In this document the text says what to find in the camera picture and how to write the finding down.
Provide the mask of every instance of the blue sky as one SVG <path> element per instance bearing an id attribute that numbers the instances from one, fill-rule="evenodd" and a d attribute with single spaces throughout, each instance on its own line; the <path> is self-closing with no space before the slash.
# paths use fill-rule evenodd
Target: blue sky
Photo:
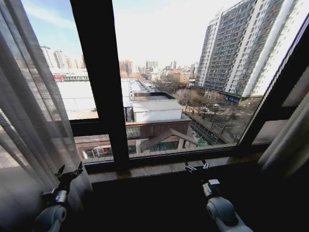
<path id="1" fill-rule="evenodd" d="M 69 0 L 21 1 L 40 45 L 81 60 L 83 52 Z"/>
<path id="2" fill-rule="evenodd" d="M 69 0 L 21 0 L 40 45 L 81 60 Z M 199 61 L 207 24 L 239 0 L 113 0 L 119 60 L 166 66 Z"/>

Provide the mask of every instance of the window frame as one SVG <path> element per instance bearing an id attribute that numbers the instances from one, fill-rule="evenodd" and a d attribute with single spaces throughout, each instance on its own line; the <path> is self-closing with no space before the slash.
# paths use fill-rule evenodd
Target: window frame
<path id="1" fill-rule="evenodd" d="M 289 119 L 296 109 L 296 107 L 282 107 L 282 104 L 309 65 L 309 60 L 303 58 L 308 51 L 308 16 L 236 145 L 227 144 L 225 147 L 213 149 L 129 159 L 112 0 L 104 1 L 103 7 L 94 7 L 93 4 L 84 1 L 70 1 L 98 112 L 98 118 L 95 119 L 70 120 L 73 135 L 108 134 L 114 158 L 114 161 L 85 163 L 88 171 L 125 169 L 129 166 L 168 163 L 184 159 L 245 156 L 252 152 L 263 152 L 270 143 L 252 143 L 264 123 L 270 120 Z M 104 40 L 99 36 L 98 25 L 94 22 L 101 22 L 100 26 L 104 28 L 104 34 L 107 35 Z M 106 78 L 98 77 L 102 72 L 102 63 L 106 67 L 104 69 Z M 108 96 L 106 96 L 102 90 L 110 86 L 113 86 L 112 91 L 107 91 Z"/>

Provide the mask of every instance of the sidewalk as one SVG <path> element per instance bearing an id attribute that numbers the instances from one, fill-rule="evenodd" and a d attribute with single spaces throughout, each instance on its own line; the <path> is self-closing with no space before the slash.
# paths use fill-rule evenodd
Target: sidewalk
<path id="1" fill-rule="evenodd" d="M 208 118 L 205 118 L 205 120 L 203 120 L 202 117 L 197 114 L 197 112 L 194 114 L 190 112 L 184 112 L 184 113 L 194 118 L 194 120 L 198 121 L 200 124 L 202 124 L 204 127 L 209 129 L 212 133 L 214 133 L 216 136 L 226 141 L 227 143 L 231 144 L 235 142 L 234 138 L 228 132 L 224 131 L 223 134 L 221 134 L 222 128 L 220 128 L 215 123 L 213 127 L 211 128 L 212 122 L 210 122 Z"/>

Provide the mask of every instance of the glass pane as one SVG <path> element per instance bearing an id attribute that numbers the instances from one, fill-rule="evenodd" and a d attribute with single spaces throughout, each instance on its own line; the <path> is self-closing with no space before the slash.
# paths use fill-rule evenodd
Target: glass pane
<path id="1" fill-rule="evenodd" d="M 267 121 L 257 134 L 253 144 L 271 143 L 288 120 Z"/>
<path id="2" fill-rule="evenodd" d="M 83 162 L 113 161 L 108 134 L 74 137 L 78 154 Z"/>
<path id="3" fill-rule="evenodd" d="M 70 120 L 97 118 L 69 0 L 22 0 Z"/>
<path id="4" fill-rule="evenodd" d="M 128 134 L 130 157 L 235 145 L 308 6 L 114 0 L 126 127 L 139 128 Z"/>
<path id="5" fill-rule="evenodd" d="M 283 107 L 287 106 L 298 106 L 300 102 L 303 100 L 305 95 L 309 91 L 309 67 L 306 68 L 292 91 L 290 92 L 289 96 L 285 99 L 284 103 L 282 104 Z"/>

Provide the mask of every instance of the gray curtain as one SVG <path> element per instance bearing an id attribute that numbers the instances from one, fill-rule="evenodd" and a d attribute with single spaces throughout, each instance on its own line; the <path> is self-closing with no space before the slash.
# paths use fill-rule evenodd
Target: gray curtain
<path id="1" fill-rule="evenodd" d="M 78 156 L 60 92 L 19 0 L 0 0 L 0 228 L 42 210 L 55 173 L 75 170 Z M 70 205 L 82 208 L 88 175 L 73 180 Z"/>
<path id="2" fill-rule="evenodd" d="M 309 94 L 262 155 L 259 164 L 266 173 L 289 177 L 309 160 Z"/>

